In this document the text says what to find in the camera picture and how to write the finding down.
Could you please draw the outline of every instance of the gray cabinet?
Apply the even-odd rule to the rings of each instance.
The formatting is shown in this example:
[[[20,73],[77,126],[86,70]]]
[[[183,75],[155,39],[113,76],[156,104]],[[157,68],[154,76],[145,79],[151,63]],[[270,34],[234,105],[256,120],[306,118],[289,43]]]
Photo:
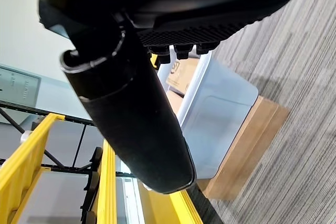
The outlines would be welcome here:
[[[0,100],[35,107],[40,78],[8,68],[0,67]],[[5,111],[17,122],[22,123],[27,113]],[[8,123],[2,116],[0,122]]]

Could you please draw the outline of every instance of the white wall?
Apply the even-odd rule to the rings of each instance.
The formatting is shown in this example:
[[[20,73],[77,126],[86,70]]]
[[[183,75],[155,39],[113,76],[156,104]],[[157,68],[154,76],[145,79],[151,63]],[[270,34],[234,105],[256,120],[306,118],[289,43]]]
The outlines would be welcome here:
[[[37,0],[0,0],[0,63],[67,81],[59,56],[72,48],[39,23]]]
[[[59,67],[73,45],[39,23],[37,4],[0,0],[0,65],[41,77],[37,108],[89,119]]]

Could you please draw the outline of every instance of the black metal frame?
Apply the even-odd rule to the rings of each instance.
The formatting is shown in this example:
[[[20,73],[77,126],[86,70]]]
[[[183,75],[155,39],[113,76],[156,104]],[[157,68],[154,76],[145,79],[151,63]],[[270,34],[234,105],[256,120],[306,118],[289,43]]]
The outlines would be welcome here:
[[[10,102],[5,102],[5,101],[0,101],[0,114],[6,118],[12,126],[14,126],[18,131],[21,133],[24,133],[25,130],[17,124],[6,112],[4,112],[1,108],[6,108],[6,109],[11,109],[11,110],[16,110],[16,111],[21,111],[21,112],[26,112],[29,114],[34,114],[34,115],[41,115],[41,116],[47,116],[49,113],[55,113],[55,112],[50,112],[46,110],[40,110],[28,106],[23,106],[19,104],[14,104]],[[50,168],[51,171],[53,172],[62,172],[62,173],[76,173],[76,174],[89,174],[92,172],[90,169],[88,169],[91,166],[91,163],[83,166],[83,167],[75,167],[75,163],[77,160],[77,156],[82,144],[82,140],[85,134],[85,130],[87,125],[89,126],[94,126],[93,122],[91,120],[83,119],[83,118],[77,118],[75,116],[70,116],[70,115],[65,115],[65,121],[69,122],[74,122],[74,123],[80,123],[83,124],[83,130],[82,134],[77,146],[76,154],[73,159],[73,164],[72,167],[69,166],[64,166],[59,160],[57,160],[54,156],[52,156],[47,150],[45,150],[45,155],[49,157],[56,165],[48,165],[48,164],[42,164],[42,167],[47,167]],[[0,165],[2,165],[6,160],[3,158],[0,158]],[[130,173],[123,173],[123,172],[116,172],[116,177],[126,177],[126,178],[135,178],[133,174]]]

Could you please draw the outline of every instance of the floor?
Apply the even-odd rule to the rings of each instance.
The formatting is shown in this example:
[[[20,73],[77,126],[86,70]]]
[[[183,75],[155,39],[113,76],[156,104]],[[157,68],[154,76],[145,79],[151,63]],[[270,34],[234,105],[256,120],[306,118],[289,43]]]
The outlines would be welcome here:
[[[204,223],[336,223],[336,0],[292,0],[214,57],[290,109],[234,201],[190,194]]]

